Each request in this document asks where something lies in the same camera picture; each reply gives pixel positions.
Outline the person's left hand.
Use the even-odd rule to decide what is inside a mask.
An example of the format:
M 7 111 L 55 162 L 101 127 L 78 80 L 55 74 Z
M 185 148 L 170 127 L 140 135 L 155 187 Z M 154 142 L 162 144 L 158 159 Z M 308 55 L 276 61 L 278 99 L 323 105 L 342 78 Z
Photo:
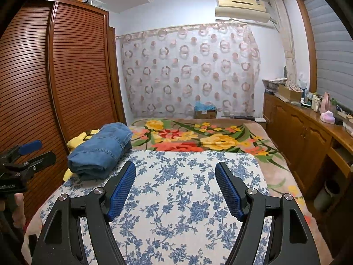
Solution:
M 16 209 L 13 211 L 13 225 L 18 229 L 22 229 L 26 223 L 26 217 L 24 214 L 24 195 L 23 193 L 16 193 L 14 195 L 14 200 L 16 202 Z

